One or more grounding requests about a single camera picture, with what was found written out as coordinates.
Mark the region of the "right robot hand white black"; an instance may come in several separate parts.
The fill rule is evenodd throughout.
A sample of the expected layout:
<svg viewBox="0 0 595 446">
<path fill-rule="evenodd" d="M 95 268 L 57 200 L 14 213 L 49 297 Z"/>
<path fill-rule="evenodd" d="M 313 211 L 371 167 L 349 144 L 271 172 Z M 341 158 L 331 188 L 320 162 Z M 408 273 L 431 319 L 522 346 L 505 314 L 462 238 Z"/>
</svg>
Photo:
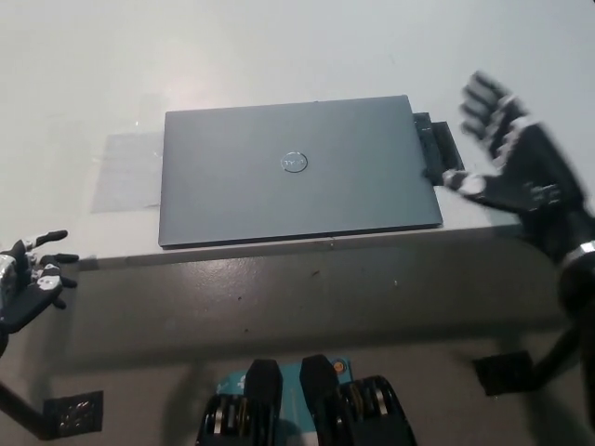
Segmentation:
<svg viewBox="0 0 595 446">
<path fill-rule="evenodd" d="M 464 86 L 461 128 L 496 169 L 450 169 L 443 184 L 466 200 L 514 214 L 527 240 L 556 263 L 594 240 L 594 218 L 571 166 L 546 127 L 509 89 L 483 72 Z"/>
</svg>

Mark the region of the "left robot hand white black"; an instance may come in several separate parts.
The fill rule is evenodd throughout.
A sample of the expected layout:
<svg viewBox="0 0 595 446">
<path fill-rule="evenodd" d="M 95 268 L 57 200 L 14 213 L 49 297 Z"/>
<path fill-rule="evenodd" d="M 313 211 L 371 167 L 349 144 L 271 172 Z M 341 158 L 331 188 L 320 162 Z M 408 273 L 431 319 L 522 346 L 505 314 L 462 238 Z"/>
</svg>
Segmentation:
<svg viewBox="0 0 595 446">
<path fill-rule="evenodd" d="M 34 250 L 67 236 L 67 230 L 50 231 L 19 239 L 10 249 L 1 252 L 2 335 L 20 331 L 50 306 L 66 308 L 60 294 L 65 289 L 76 288 L 78 282 L 65 277 L 61 267 L 77 263 L 79 256 L 37 256 Z"/>
</svg>

